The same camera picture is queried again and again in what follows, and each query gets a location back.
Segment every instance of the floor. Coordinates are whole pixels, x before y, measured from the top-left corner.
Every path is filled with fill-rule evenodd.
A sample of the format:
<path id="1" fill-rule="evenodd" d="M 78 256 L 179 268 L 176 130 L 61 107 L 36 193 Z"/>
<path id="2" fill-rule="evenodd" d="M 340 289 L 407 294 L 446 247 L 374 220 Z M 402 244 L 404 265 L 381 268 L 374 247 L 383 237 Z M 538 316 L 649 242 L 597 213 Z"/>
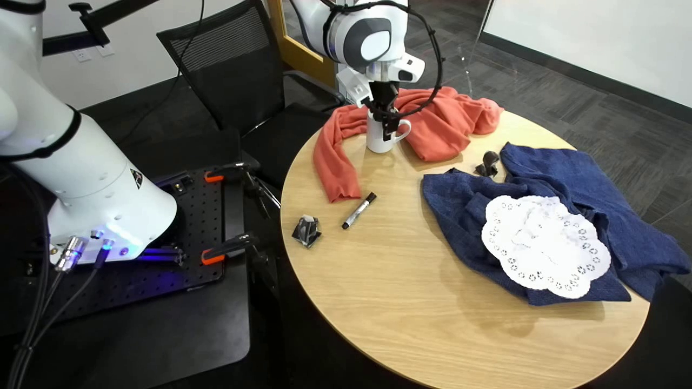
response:
<path id="1" fill-rule="evenodd" d="M 660 114 L 649 106 L 586 87 L 556 68 L 521 61 L 490 46 L 476 42 L 486 0 L 416 1 L 436 30 L 446 56 L 444 85 L 471 96 L 495 99 L 507 110 L 528 117 L 577 148 L 590 153 L 613 176 L 631 207 L 660 229 L 673 233 L 692 253 L 692 123 Z M 408 47 L 432 62 L 427 34 L 411 23 Z M 194 110 L 184 123 L 179 107 Z M 177 82 L 90 107 L 121 146 L 135 146 L 138 128 L 153 132 L 187 126 L 211 126 L 190 90 Z M 393 375 L 348 345 L 318 316 L 284 268 L 284 304 L 256 294 L 252 352 L 246 360 L 187 377 L 167 389 L 187 386 L 416 386 Z"/>

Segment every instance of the small black object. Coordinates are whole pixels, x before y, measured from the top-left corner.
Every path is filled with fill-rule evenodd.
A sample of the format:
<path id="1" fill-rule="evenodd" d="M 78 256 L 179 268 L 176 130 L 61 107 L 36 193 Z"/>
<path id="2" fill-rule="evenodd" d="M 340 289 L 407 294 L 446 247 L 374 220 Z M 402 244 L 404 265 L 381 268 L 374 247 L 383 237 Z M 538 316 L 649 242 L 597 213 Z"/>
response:
<path id="1" fill-rule="evenodd" d="M 311 247 L 322 236 L 318 227 L 321 227 L 321 220 L 315 215 L 302 213 L 295 229 L 295 237 L 302 247 Z"/>
<path id="2" fill-rule="evenodd" d="M 498 174 L 498 164 L 500 161 L 500 156 L 495 150 L 486 150 L 482 156 L 482 164 L 476 166 L 476 173 L 482 174 L 482 176 L 495 176 Z"/>

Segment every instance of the chair backrest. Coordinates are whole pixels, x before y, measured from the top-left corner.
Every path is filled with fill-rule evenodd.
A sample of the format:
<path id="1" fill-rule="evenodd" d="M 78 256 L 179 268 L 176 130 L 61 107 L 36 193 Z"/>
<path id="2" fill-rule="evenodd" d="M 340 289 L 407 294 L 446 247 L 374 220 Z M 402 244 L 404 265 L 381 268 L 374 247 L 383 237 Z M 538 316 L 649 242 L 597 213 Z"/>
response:
<path id="1" fill-rule="evenodd" d="M 262 0 L 157 32 L 219 128 L 250 130 L 284 107 L 282 54 Z"/>

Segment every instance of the black marker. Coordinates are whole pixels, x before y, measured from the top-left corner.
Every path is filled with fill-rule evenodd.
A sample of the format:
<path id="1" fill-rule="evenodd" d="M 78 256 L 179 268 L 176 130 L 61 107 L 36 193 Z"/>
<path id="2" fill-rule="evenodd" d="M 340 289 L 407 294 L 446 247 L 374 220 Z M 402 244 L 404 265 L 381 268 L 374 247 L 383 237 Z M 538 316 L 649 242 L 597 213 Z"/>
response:
<path id="1" fill-rule="evenodd" d="M 374 193 L 369 193 L 363 202 L 344 220 L 342 229 L 348 229 L 360 215 L 369 207 L 369 202 L 377 199 Z"/>

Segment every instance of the white doily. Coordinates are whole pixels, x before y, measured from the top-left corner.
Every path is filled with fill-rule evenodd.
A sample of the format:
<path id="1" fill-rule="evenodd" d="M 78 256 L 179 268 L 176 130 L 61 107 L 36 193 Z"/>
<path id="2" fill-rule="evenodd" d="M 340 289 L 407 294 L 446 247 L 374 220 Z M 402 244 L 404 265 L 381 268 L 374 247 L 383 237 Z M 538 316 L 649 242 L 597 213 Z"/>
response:
<path id="1" fill-rule="evenodd" d="M 597 229 L 558 196 L 494 199 L 480 237 L 514 282 L 563 297 L 588 294 L 590 281 L 610 268 Z"/>

